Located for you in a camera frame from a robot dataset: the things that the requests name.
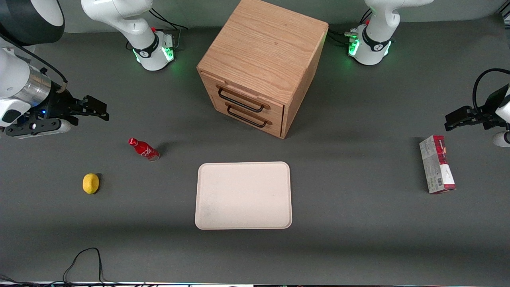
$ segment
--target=wooden cabinet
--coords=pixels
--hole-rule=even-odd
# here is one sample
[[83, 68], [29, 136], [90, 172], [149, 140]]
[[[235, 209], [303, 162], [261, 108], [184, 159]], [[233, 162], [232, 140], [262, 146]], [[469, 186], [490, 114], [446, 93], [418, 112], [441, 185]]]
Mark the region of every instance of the wooden cabinet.
[[197, 66], [215, 109], [285, 138], [314, 78], [328, 24], [241, 0]]

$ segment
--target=red bottle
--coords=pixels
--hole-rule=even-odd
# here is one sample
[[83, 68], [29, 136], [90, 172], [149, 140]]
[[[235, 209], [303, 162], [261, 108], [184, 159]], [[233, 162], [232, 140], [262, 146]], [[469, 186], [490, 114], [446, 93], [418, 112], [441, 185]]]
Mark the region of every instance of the red bottle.
[[135, 151], [139, 155], [145, 157], [149, 161], [156, 161], [159, 159], [159, 152], [153, 147], [149, 146], [148, 143], [144, 141], [138, 141], [134, 137], [130, 138], [128, 143], [130, 146], [135, 148]]

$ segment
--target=cabinet top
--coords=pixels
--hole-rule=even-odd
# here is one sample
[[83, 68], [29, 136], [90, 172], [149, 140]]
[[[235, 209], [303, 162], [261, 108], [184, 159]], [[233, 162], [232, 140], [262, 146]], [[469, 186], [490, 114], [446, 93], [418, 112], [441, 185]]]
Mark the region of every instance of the cabinet top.
[[328, 24], [260, 0], [241, 0], [198, 69], [288, 103]]

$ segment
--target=gray table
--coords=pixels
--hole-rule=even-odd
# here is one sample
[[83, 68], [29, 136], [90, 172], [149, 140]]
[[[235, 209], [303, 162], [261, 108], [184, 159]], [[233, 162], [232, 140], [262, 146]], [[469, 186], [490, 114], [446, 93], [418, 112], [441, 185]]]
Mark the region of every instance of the gray table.
[[[75, 97], [108, 103], [111, 119], [2, 136], [2, 273], [57, 280], [96, 246], [117, 281], [510, 285], [510, 150], [481, 126], [447, 133], [458, 190], [439, 196], [426, 192], [418, 150], [445, 133], [445, 114], [470, 104], [482, 71], [510, 67], [500, 17], [404, 23], [372, 67], [328, 40], [285, 140], [213, 109], [195, 66], [217, 32], [185, 31], [176, 61], [158, 72], [136, 63], [120, 33], [65, 35], [39, 49]], [[480, 97], [507, 82], [487, 76]], [[140, 158], [132, 136], [163, 157]], [[195, 227], [201, 164], [280, 160], [291, 167], [289, 229]], [[86, 173], [101, 174], [98, 194], [82, 191]], [[70, 279], [96, 276], [91, 252]]]

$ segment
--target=drawer handle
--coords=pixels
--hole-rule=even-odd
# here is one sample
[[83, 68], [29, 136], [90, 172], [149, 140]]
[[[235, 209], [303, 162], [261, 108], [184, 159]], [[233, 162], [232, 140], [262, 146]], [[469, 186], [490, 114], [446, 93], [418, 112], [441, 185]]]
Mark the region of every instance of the drawer handle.
[[231, 102], [231, 103], [233, 103], [233, 104], [236, 104], [236, 105], [238, 105], [238, 106], [240, 106], [240, 107], [243, 107], [243, 108], [245, 108], [245, 109], [247, 109], [247, 110], [249, 110], [249, 111], [252, 111], [252, 112], [255, 112], [255, 113], [260, 113], [260, 112], [262, 111], [262, 109], [264, 109], [264, 105], [262, 105], [262, 106], [260, 107], [260, 109], [254, 109], [254, 108], [252, 108], [252, 107], [246, 106], [246, 105], [245, 105], [245, 104], [243, 104], [243, 103], [240, 103], [240, 102], [238, 102], [238, 101], [236, 101], [236, 100], [233, 100], [233, 99], [231, 99], [231, 98], [229, 98], [229, 97], [226, 97], [226, 96], [222, 95], [222, 94], [221, 94], [221, 92], [223, 92], [223, 88], [220, 88], [220, 89], [218, 90], [218, 96], [220, 96], [220, 98], [222, 98], [222, 99], [224, 99], [224, 100], [226, 100], [226, 101], [229, 101], [229, 102]]
[[263, 127], [265, 127], [265, 126], [266, 126], [266, 124], [267, 124], [267, 121], [264, 121], [264, 123], [263, 123], [263, 124], [259, 125], [259, 124], [257, 124], [257, 123], [256, 123], [256, 122], [254, 122], [254, 121], [250, 121], [250, 120], [249, 120], [249, 119], [247, 119], [247, 118], [243, 118], [242, 116], [240, 116], [240, 115], [238, 115], [238, 114], [234, 114], [233, 112], [231, 112], [231, 111], [230, 111], [230, 109], [231, 109], [231, 108], [232, 108], [232, 106], [228, 106], [228, 108], [226, 109], [226, 112], [227, 112], [229, 115], [234, 116], [234, 117], [236, 117], [236, 118], [238, 118], [238, 119], [240, 119], [240, 120], [242, 120], [242, 121], [245, 121], [245, 122], [247, 122], [247, 123], [249, 123], [249, 124], [251, 124], [251, 125], [254, 125], [254, 126], [258, 127], [258, 128], [263, 128]]

